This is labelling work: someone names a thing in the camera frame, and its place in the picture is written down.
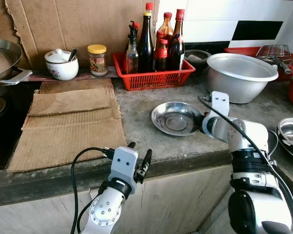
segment kitchen counter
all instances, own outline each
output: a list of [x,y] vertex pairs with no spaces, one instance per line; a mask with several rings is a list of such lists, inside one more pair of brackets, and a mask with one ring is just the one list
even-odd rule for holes
[[[127,92],[120,78],[113,78],[112,82],[127,142],[136,142],[139,159],[144,157],[147,149],[153,150],[148,177],[230,163],[227,144],[200,132],[184,137],[168,136],[157,130],[150,120],[151,110],[167,101],[183,101],[196,106],[202,113],[208,111],[197,99],[209,94],[205,73],[191,75],[185,85],[178,88]],[[270,82],[252,102],[230,104],[230,116],[259,122],[274,130],[281,119],[293,117],[287,87],[287,81]],[[279,172],[293,189],[293,158],[279,146],[273,159],[277,160]],[[99,187],[108,176],[110,164],[106,158],[78,163],[75,168],[78,190]],[[24,173],[0,171],[0,205],[72,191],[70,165]]]

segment red plastic basket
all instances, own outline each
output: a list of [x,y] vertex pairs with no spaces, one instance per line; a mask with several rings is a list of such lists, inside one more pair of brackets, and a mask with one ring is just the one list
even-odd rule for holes
[[195,68],[183,60],[182,70],[167,72],[136,73],[125,75],[122,73],[124,53],[114,53],[113,60],[119,77],[123,79],[128,91],[143,89],[163,89],[182,86]]
[[[240,54],[240,55],[247,55],[251,57],[255,57],[260,47],[236,47],[236,48],[225,48],[225,52],[232,53],[232,54]],[[291,53],[292,57],[292,64],[289,66],[291,68],[293,66],[293,54]],[[279,78],[277,80],[285,80],[291,79],[291,74],[284,74],[282,68],[278,68]]]

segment red cap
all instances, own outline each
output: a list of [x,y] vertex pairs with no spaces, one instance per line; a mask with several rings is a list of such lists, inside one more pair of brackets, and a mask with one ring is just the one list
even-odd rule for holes
[[185,10],[177,9],[176,20],[184,20],[184,17],[185,17]]
[[139,23],[135,22],[135,29],[139,29]]
[[165,18],[171,18],[171,16],[172,16],[172,13],[171,12],[165,12],[164,13],[164,17]]
[[156,31],[156,37],[158,38],[158,37],[163,37],[164,36],[164,32],[163,31],[161,31],[161,30],[157,30]]
[[147,2],[147,3],[146,3],[146,10],[148,10],[148,11],[153,10],[153,3],[151,3],[151,2]]
[[166,39],[160,39],[160,43],[161,43],[161,44],[167,44],[168,41],[167,41]]

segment wok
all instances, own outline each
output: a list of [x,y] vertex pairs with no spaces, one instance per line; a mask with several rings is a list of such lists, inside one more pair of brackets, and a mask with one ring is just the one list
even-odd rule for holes
[[[0,39],[0,52],[6,59],[6,61],[0,60],[0,85],[18,84],[23,79],[33,74],[30,70],[24,70],[17,67],[22,53],[19,45]],[[9,79],[13,71],[18,71],[20,73]]]

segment yellow lid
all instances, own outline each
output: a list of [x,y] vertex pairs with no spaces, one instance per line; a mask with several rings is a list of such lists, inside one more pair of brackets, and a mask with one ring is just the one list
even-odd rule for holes
[[89,53],[93,54],[102,54],[106,52],[106,46],[105,45],[99,45],[99,44],[93,44],[89,45],[87,47],[87,50]]

